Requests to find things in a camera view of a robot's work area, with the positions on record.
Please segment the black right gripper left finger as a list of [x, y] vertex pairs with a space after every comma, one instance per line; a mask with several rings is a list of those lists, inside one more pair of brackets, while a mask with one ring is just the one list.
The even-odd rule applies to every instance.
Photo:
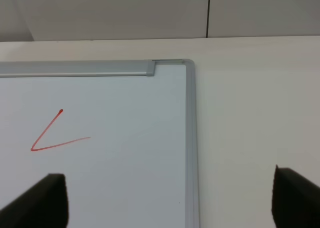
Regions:
[[48, 174], [0, 210], [1, 227], [67, 227], [69, 201], [64, 174]]

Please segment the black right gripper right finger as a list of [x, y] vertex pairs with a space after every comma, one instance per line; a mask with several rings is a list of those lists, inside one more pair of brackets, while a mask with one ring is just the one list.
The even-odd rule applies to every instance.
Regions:
[[290, 168], [276, 166], [271, 213], [276, 227], [319, 227], [320, 187]]

